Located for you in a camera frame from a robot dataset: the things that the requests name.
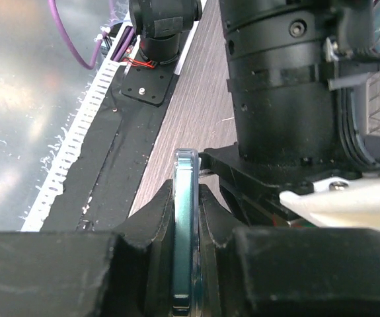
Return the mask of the black phone clear case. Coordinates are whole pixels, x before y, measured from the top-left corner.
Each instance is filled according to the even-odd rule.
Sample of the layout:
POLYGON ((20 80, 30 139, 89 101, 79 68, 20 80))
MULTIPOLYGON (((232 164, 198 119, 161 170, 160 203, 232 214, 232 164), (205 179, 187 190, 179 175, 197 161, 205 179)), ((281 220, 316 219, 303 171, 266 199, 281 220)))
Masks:
POLYGON ((201 316, 198 152, 177 149, 173 176, 172 313, 201 316))

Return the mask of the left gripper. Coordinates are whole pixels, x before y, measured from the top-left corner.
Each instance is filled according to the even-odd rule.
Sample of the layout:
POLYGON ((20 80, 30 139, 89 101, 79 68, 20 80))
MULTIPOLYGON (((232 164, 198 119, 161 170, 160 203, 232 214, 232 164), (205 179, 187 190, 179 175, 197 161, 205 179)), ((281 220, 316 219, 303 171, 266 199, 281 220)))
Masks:
POLYGON ((380 172, 380 160, 347 157, 339 145, 230 145, 205 149, 202 169, 219 177, 219 189, 236 218, 248 225, 301 227, 305 218, 280 202, 290 191, 312 194, 331 176, 357 180, 380 172))

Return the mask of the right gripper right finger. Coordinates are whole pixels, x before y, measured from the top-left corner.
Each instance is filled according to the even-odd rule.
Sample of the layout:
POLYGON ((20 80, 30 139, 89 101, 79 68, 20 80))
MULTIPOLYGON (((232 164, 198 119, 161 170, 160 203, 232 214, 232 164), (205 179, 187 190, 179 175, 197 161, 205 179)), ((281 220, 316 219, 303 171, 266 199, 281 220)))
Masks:
POLYGON ((199 198, 203 316, 380 316, 380 232, 248 227, 199 198))

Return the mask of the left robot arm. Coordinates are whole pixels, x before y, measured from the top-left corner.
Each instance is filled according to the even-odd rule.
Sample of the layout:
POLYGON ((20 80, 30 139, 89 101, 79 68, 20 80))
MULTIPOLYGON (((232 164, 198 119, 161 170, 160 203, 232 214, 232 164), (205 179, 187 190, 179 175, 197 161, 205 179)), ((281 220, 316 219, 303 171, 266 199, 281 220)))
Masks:
POLYGON ((246 225, 380 230, 380 157, 356 87, 380 70, 371 1, 220 3, 237 141, 206 149, 225 214, 246 225))

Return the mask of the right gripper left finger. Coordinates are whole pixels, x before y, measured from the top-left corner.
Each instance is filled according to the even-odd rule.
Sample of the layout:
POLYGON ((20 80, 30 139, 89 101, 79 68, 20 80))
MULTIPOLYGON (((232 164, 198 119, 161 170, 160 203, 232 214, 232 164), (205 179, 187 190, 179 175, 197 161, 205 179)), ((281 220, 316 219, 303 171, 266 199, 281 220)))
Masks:
POLYGON ((0 316, 170 316, 172 182, 112 230, 0 232, 0 316))

